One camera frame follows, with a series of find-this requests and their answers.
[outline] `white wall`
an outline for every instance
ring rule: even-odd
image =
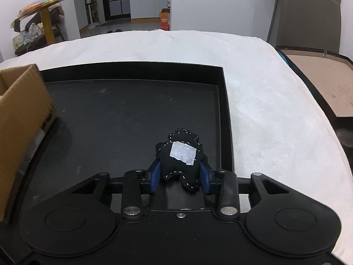
[[[353,60],[353,0],[341,1],[340,54]]]
[[[16,33],[10,28],[11,22],[16,18],[18,11],[32,2],[39,0],[0,0],[1,18],[0,18],[0,51],[4,60],[15,56],[15,49],[12,44],[12,38]],[[64,22],[65,27],[63,35],[68,40],[75,40],[80,38],[80,33],[77,25],[75,4],[73,0],[65,0],[61,2],[62,8],[65,12]],[[30,18],[21,22],[21,30],[24,29],[26,23]]]
[[[267,39],[275,0],[172,0],[172,30]]]

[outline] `chair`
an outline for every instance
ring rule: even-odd
[[[54,32],[54,37],[61,37],[61,39],[63,41],[65,41],[61,30],[59,29],[58,24],[60,23],[60,19],[59,19],[59,9],[55,8],[50,12],[50,20],[52,22],[52,25],[54,25],[56,27],[56,29],[53,29]],[[34,15],[34,17],[26,24],[25,26],[25,30],[28,32],[29,31],[29,27],[31,26],[32,23],[38,24],[41,23],[42,19],[41,19],[41,15],[40,13],[37,13]],[[15,51],[15,55],[17,56],[21,56],[27,52],[30,51],[34,51],[37,49],[40,49],[42,47],[46,47],[47,46],[47,40],[45,38],[44,34],[39,35],[38,37],[34,38],[33,41],[30,44],[26,44],[26,45],[22,45],[20,46],[16,51]]]
[[[268,42],[339,52],[341,0],[277,0]]]

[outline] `metal bolt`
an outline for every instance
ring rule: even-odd
[[[178,218],[185,218],[185,217],[186,217],[186,214],[185,214],[185,213],[182,213],[182,212],[179,212],[179,213],[177,213],[177,217],[178,217]]]
[[[141,212],[141,209],[137,206],[128,206],[124,208],[124,213],[130,216],[137,215]]]
[[[231,215],[237,214],[237,212],[238,212],[238,209],[236,209],[233,206],[225,206],[225,207],[221,208],[221,213],[224,214],[224,215],[231,216]]]

